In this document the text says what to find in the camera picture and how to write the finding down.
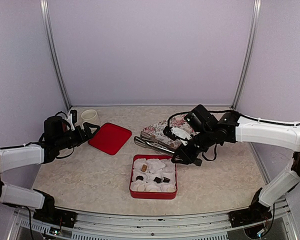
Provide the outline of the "red tin lid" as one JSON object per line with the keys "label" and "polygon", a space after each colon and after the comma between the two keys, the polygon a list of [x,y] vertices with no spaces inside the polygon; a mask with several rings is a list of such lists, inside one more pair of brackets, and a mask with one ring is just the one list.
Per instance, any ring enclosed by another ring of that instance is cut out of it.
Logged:
{"label": "red tin lid", "polygon": [[114,156],[132,136],[132,132],[122,126],[107,122],[103,124],[88,144],[108,155]]}

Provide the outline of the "small black chocolate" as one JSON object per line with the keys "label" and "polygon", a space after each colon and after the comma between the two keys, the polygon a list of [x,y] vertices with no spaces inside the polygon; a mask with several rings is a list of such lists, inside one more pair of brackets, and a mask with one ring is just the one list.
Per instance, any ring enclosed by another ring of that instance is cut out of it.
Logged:
{"label": "small black chocolate", "polygon": [[162,180],[163,183],[169,183],[170,181],[171,180],[169,178],[166,178],[166,177],[164,177],[163,180]]}

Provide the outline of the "dark chocolate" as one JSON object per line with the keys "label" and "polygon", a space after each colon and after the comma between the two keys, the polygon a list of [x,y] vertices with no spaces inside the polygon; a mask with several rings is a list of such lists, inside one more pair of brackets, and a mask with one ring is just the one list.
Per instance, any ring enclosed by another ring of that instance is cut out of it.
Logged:
{"label": "dark chocolate", "polygon": [[160,184],[162,182],[162,179],[159,177],[155,177],[153,181],[157,184]]}

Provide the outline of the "brown chocolate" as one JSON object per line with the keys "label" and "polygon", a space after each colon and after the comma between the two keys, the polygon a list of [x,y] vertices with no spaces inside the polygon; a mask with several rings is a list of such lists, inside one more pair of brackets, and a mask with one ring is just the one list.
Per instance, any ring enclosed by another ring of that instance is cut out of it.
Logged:
{"label": "brown chocolate", "polygon": [[141,172],[146,173],[148,170],[148,166],[146,164],[143,164],[140,170]]}

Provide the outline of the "steel serving tongs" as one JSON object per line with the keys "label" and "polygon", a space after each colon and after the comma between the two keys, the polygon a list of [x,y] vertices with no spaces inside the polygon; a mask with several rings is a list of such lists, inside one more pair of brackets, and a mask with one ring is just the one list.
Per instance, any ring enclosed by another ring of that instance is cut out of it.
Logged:
{"label": "steel serving tongs", "polygon": [[139,136],[135,136],[133,138],[133,141],[137,146],[140,146],[145,149],[151,149],[151,150],[157,151],[161,154],[165,154],[165,155],[169,155],[169,156],[173,156],[176,151],[174,148],[166,146],[163,143],[152,141],[147,138],[142,138]]}

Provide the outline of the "black round chocolate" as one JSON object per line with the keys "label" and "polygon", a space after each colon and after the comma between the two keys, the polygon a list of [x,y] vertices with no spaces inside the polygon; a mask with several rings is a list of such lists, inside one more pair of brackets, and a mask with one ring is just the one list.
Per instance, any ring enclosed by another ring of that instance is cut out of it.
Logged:
{"label": "black round chocolate", "polygon": [[143,181],[144,180],[144,177],[142,175],[138,175],[136,178],[135,178],[136,181]]}

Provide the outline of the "white round chocolate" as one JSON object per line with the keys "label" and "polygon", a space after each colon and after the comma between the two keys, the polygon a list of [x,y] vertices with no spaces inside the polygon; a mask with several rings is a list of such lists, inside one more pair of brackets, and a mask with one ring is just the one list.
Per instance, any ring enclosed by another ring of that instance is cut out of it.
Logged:
{"label": "white round chocolate", "polygon": [[144,185],[139,185],[138,187],[137,187],[137,191],[138,192],[144,192],[145,191],[145,186]]}

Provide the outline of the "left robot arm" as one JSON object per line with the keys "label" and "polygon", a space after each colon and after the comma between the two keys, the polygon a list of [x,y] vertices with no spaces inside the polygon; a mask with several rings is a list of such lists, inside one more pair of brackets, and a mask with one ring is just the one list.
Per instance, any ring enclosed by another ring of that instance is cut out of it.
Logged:
{"label": "left robot arm", "polygon": [[38,190],[24,188],[4,182],[1,175],[10,170],[27,166],[49,164],[61,160],[61,151],[76,147],[91,140],[100,130],[100,126],[84,122],[75,125],[74,113],[61,117],[60,113],[48,117],[43,123],[43,134],[36,142],[23,145],[0,147],[0,203],[18,207],[27,207],[53,223],[60,218],[53,196]]}

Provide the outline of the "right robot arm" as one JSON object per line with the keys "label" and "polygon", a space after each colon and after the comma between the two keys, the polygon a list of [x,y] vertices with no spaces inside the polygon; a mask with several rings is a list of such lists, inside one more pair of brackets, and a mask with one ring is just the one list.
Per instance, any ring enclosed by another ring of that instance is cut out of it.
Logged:
{"label": "right robot arm", "polygon": [[258,190],[246,210],[246,218],[256,222],[277,199],[300,183],[300,121],[275,121],[244,115],[234,109],[213,111],[199,104],[182,112],[194,134],[171,125],[164,134],[181,145],[174,151],[174,163],[200,166],[199,154],[225,143],[249,143],[269,180]]}

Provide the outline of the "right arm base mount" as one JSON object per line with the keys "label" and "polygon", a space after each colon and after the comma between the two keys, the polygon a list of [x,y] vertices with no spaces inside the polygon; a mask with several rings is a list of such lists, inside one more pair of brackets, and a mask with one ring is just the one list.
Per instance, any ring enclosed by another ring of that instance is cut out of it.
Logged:
{"label": "right arm base mount", "polygon": [[272,213],[267,210],[260,213],[259,211],[250,211],[248,208],[231,211],[228,213],[232,228],[250,225],[265,221],[272,218]]}

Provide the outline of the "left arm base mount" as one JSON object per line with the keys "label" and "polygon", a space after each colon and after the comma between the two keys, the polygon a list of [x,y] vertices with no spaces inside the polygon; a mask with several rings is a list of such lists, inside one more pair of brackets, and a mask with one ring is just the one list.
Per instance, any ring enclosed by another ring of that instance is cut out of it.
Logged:
{"label": "left arm base mount", "polygon": [[43,212],[43,210],[40,209],[34,212],[33,218],[44,223],[73,229],[77,220],[77,215],[78,214],[74,211],[58,208],[55,209],[52,215],[49,215],[47,212]]}

